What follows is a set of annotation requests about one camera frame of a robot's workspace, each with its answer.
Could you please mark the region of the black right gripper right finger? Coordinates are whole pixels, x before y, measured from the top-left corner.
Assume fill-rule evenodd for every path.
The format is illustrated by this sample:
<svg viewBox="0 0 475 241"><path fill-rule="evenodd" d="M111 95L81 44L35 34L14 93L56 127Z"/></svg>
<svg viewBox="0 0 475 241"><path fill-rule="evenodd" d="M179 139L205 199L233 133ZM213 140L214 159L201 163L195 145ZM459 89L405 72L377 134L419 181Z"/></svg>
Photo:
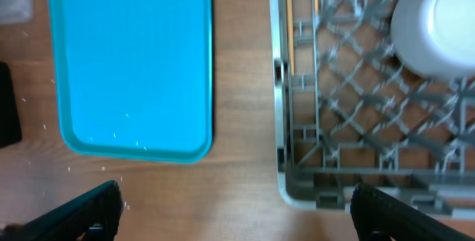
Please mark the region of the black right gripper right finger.
<svg viewBox="0 0 475 241"><path fill-rule="evenodd" d="M474 241L364 182L353 192L350 214L361 241Z"/></svg>

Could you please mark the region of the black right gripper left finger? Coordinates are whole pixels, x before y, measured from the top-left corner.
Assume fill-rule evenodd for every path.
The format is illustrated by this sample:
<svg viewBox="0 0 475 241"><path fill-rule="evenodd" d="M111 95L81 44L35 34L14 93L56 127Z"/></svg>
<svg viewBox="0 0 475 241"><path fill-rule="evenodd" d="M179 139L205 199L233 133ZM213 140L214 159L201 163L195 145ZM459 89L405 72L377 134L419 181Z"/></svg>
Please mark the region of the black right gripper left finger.
<svg viewBox="0 0 475 241"><path fill-rule="evenodd" d="M113 240L123 212L116 181L107 181L25 223L1 229L2 240Z"/></svg>

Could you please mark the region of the grey saucer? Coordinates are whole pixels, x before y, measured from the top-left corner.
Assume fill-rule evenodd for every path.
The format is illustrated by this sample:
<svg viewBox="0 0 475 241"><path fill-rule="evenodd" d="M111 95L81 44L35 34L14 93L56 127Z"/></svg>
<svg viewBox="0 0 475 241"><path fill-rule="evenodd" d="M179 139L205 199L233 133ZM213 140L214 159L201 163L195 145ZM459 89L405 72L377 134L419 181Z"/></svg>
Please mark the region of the grey saucer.
<svg viewBox="0 0 475 241"><path fill-rule="evenodd" d="M474 0L398 0L390 34L412 73L445 80L474 75Z"/></svg>

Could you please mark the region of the grey dishwasher rack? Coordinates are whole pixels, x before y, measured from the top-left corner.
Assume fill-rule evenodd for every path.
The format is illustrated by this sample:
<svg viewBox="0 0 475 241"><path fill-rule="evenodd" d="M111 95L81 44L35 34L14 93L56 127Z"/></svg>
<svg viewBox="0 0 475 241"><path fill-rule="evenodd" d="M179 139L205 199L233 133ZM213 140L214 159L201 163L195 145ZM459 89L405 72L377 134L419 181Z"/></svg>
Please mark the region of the grey dishwasher rack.
<svg viewBox="0 0 475 241"><path fill-rule="evenodd" d="M474 78L411 73L390 28L398 0L269 0L278 190L348 211L366 182L431 216L474 218Z"/></svg>

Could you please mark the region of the black tray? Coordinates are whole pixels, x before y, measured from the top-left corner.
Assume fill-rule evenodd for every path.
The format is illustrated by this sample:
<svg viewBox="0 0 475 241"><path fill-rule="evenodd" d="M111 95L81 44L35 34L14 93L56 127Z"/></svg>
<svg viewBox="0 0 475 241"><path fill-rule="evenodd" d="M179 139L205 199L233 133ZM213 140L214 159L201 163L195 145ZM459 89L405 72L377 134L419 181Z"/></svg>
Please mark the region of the black tray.
<svg viewBox="0 0 475 241"><path fill-rule="evenodd" d="M10 68L1 62L1 98L0 98L0 123L1 123L1 148L13 145L22 140L22 130L16 98L13 89L13 80Z"/></svg>

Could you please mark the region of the teal serving tray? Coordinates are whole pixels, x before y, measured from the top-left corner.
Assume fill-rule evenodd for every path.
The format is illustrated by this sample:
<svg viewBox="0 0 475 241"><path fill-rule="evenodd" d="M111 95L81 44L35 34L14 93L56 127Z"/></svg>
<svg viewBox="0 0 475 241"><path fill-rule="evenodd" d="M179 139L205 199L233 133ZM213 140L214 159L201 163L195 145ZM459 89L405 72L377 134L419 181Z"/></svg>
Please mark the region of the teal serving tray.
<svg viewBox="0 0 475 241"><path fill-rule="evenodd" d="M212 0L48 0L59 129L73 151L201 160L213 139Z"/></svg>

